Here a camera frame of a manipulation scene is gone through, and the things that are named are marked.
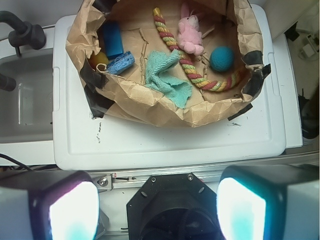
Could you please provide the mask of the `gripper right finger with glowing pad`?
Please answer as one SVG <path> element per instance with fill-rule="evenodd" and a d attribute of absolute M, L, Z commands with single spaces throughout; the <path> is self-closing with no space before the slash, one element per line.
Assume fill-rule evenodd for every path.
<path fill-rule="evenodd" d="M 227 240 L 318 240 L 320 168 L 228 166 L 219 180 L 216 209 Z"/>

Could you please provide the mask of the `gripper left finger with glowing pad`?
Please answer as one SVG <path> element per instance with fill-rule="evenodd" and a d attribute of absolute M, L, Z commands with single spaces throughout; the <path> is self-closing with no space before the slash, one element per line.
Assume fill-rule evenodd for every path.
<path fill-rule="evenodd" d="M 2 240 L 93 240 L 99 208 L 98 189 L 85 171 L 0 174 Z"/>

